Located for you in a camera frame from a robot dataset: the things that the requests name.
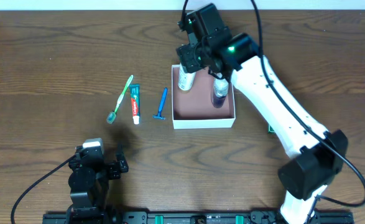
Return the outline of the clear bottle with purple liquid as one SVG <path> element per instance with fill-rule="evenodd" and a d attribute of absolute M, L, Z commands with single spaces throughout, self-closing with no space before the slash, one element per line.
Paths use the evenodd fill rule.
<path fill-rule="evenodd" d="M 213 82 L 211 101 L 215 108 L 221 108 L 228 95 L 229 83 L 226 79 L 221 79 L 222 74 L 217 73 Z"/>

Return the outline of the blue disposable razor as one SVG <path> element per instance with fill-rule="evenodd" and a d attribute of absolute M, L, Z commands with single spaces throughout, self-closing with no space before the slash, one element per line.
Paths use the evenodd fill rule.
<path fill-rule="evenodd" d="M 167 92 L 168 92 L 168 88 L 164 88 L 163 93 L 162 93 L 162 97 L 161 97 L 161 100 L 160 100 L 160 103 L 159 103 L 157 114 L 154 114 L 152 116 L 154 119 L 161 119 L 161 120 L 165 119 L 165 117 L 162 116 L 162 111 L 163 111 L 164 104 L 165 104 L 165 101 L 166 101 Z"/>

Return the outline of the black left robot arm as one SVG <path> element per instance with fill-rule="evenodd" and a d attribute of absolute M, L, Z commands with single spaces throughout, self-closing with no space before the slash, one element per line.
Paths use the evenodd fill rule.
<path fill-rule="evenodd" d="M 129 170 L 122 145 L 115 150 L 115 160 L 106 162 L 101 141 L 76 147 L 75 157 L 68 163 L 73 171 L 68 179 L 70 198 L 65 223 L 120 224 L 122 216 L 106 205 L 109 181 L 120 179 Z"/>

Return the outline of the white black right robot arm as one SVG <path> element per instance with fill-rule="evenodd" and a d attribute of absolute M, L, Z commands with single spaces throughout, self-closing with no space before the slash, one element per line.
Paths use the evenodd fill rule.
<path fill-rule="evenodd" d="M 307 113 L 247 34 L 204 35 L 176 51 L 186 72 L 208 68 L 243 93 L 270 124 L 290 158 L 278 171 L 286 189 L 280 214 L 287 223 L 309 221 L 317 200 L 342 170 L 348 148 L 344 133 L 330 133 Z"/>

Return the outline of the white cream tube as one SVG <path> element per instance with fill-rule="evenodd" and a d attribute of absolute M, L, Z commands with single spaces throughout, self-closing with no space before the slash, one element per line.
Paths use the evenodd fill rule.
<path fill-rule="evenodd" d="M 184 70 L 182 64 L 179 65 L 179 75 L 178 75 L 178 87 L 182 91 L 189 91 L 195 80 L 196 73 L 188 73 Z"/>

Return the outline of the red green toothpaste tube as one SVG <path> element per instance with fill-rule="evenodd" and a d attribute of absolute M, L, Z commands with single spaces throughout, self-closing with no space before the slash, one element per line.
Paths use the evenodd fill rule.
<path fill-rule="evenodd" d="M 132 103 L 132 119 L 135 125 L 140 123 L 140 106 L 139 106 L 139 93 L 140 84 L 132 84 L 129 87 L 131 103 Z"/>

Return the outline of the green toothbrush with clear cap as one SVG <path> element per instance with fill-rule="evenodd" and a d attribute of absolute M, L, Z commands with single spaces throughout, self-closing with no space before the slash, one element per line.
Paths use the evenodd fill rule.
<path fill-rule="evenodd" d="M 118 109 L 119 109 L 119 107 L 120 107 L 120 105 L 121 105 L 121 103 L 122 103 L 122 100 L 123 100 L 123 98 L 124 98 L 124 95 L 125 95 L 125 93 L 126 93 L 127 89 L 129 88 L 129 85 L 131 84 L 131 82 L 133 81 L 133 79 L 134 79 L 134 75 L 131 75 L 131 76 L 127 79 L 127 82 L 126 82 L 126 84 L 125 84 L 125 86 L 124 86 L 124 89 L 123 89 L 123 91 L 121 92 L 121 94 L 120 94 L 120 96 L 119 96 L 119 98 L 118 98 L 118 100 L 117 100 L 117 102 L 116 102 L 116 106 L 115 106 L 115 108 L 112 110 L 112 112 L 110 112 L 110 113 L 108 114 L 108 117 L 106 118 L 106 122 L 107 122 L 108 124 L 113 124 L 113 123 L 114 123 L 114 121 L 116 120 Z"/>

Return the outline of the green soap box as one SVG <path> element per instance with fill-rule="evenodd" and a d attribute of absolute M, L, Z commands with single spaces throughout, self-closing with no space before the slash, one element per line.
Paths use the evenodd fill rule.
<path fill-rule="evenodd" d="M 271 133 L 271 134 L 275 133 L 275 131 L 273 130 L 273 128 L 270 125 L 268 125 L 268 131 L 267 132 Z"/>

